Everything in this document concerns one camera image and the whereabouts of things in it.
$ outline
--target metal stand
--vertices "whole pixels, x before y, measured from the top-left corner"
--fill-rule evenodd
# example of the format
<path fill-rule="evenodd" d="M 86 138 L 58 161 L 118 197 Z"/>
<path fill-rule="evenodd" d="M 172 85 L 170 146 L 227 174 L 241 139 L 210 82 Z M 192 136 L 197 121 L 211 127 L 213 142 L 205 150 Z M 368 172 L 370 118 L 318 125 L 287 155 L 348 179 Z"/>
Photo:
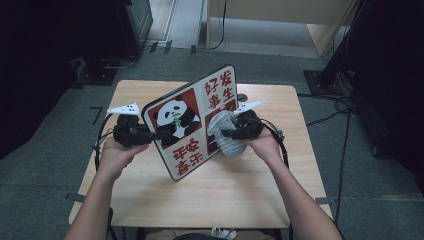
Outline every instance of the metal stand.
<path fill-rule="evenodd" d="M 339 81 L 335 78 L 332 83 L 324 84 L 320 81 L 322 71 L 303 70 L 309 91 L 313 95 L 344 95 Z"/>
<path fill-rule="evenodd" d="M 78 79 L 74 83 L 74 88 L 83 88 L 85 85 L 98 85 L 98 86 L 110 86 L 118 69 L 116 68 L 105 68 L 99 72 L 89 72 L 85 67 Z"/>

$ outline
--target red chinese characters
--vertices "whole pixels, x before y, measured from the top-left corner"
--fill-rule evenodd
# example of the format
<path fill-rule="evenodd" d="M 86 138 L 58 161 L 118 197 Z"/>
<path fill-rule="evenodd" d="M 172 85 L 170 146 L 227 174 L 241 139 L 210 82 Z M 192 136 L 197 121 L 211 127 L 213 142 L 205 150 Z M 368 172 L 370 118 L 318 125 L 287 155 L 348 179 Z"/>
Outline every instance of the red chinese characters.
<path fill-rule="evenodd" d="M 230 84 L 232 82 L 230 70 L 225 71 L 224 74 L 220 76 L 220 78 L 221 78 L 221 86 L 225 87 L 228 84 Z"/>
<path fill-rule="evenodd" d="M 179 147 L 172 151 L 174 159 L 179 161 L 176 168 L 178 168 L 178 175 L 182 176 L 190 170 L 190 166 L 197 165 L 203 160 L 203 155 L 198 152 L 199 141 L 194 138 L 190 139 L 190 142 L 182 147 Z"/>
<path fill-rule="evenodd" d="M 221 102 L 226 102 L 234 97 L 232 92 L 233 88 L 226 87 L 233 82 L 232 72 L 227 70 L 220 75 L 219 78 L 221 80 L 220 85 L 218 84 L 217 78 L 212 78 L 205 83 L 206 95 L 209 96 L 211 93 L 214 93 L 208 99 L 210 109 L 215 109 Z"/>
<path fill-rule="evenodd" d="M 218 79 L 212 78 L 209 82 L 205 83 L 206 95 L 209 96 L 211 92 L 216 92 L 216 87 L 218 87 Z"/>

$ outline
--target gray floor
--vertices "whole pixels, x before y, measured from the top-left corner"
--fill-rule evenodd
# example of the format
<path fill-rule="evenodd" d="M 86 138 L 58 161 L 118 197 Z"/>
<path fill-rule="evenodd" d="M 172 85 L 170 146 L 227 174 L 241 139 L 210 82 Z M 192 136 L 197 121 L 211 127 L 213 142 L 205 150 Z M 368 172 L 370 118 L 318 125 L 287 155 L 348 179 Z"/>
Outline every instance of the gray floor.
<path fill-rule="evenodd" d="M 178 6 L 190 1 L 177 2 Z M 174 14 L 175 20 L 179 14 L 184 15 L 184 9 L 177 7 Z M 107 108 L 120 80 L 191 81 L 229 63 L 235 66 L 240 83 L 292 85 L 298 93 L 308 93 L 302 71 L 321 70 L 328 62 L 327 57 L 313 56 L 306 48 L 280 54 L 258 54 L 245 53 L 242 49 L 239 52 L 207 51 L 199 47 L 192 55 L 184 48 L 192 44 L 201 46 L 198 39 L 199 36 L 202 39 L 203 31 L 202 27 L 193 29 L 193 32 L 179 31 L 172 25 L 168 39 L 176 39 L 174 48 L 167 54 L 162 48 L 153 53 L 144 51 L 132 66 L 118 71 L 111 87 L 86 86 L 82 90 L 68 90 L 34 137 L 0 161 L 0 239 L 63 238 L 69 228 L 72 207 L 65 196 L 78 191 L 91 155 L 90 147 L 101 124 L 92 124 L 97 112 L 90 110 L 90 106 Z M 298 42 L 310 42 L 310 37 L 302 32 L 294 30 Z M 173 35 L 176 33 L 185 33 L 183 35 L 191 40 L 184 43 Z M 336 111 L 331 101 L 299 100 L 306 123 Z M 347 115 L 339 114 L 308 127 L 333 214 L 346 122 Z M 340 229 L 347 239 L 423 239 L 424 201 L 413 176 L 393 159 L 374 158 L 372 147 L 361 118 L 353 113 L 343 169 Z M 128 239 L 134 238 L 135 231 L 127 229 Z"/>

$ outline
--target wooden table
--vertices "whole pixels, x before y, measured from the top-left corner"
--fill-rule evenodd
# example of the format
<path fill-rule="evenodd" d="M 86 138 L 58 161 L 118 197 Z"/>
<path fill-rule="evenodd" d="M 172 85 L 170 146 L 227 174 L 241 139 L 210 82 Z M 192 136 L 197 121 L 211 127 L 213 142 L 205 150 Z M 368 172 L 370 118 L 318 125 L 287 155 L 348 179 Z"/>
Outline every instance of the wooden table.
<path fill-rule="evenodd" d="M 182 86 L 183 82 L 119 82 L 110 107 L 136 102 L 140 108 Z M 255 108 L 285 135 L 290 169 L 313 197 L 326 197 L 296 91 L 291 86 L 238 84 Z M 116 124 L 112 116 L 105 129 Z M 95 174 L 94 155 L 79 194 L 85 195 Z M 75 203 L 69 222 L 81 204 Z M 328 204 L 321 205 L 331 216 Z M 166 228 L 287 228 L 289 219 L 265 163 L 251 148 L 235 159 L 218 153 L 180 181 L 174 181 L 154 144 L 123 171 L 113 189 L 113 226 Z"/>

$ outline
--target black equipment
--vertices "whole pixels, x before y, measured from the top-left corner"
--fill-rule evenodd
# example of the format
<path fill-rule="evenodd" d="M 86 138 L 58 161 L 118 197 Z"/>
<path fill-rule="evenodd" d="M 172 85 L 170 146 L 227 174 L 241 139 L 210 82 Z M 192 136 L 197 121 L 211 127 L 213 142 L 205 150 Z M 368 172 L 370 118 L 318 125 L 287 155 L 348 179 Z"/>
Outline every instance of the black equipment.
<path fill-rule="evenodd" d="M 115 141 L 124 147 L 144 145 L 154 140 L 165 140 L 171 136 L 171 131 L 150 132 L 145 124 L 138 123 L 135 115 L 121 114 L 113 130 Z"/>

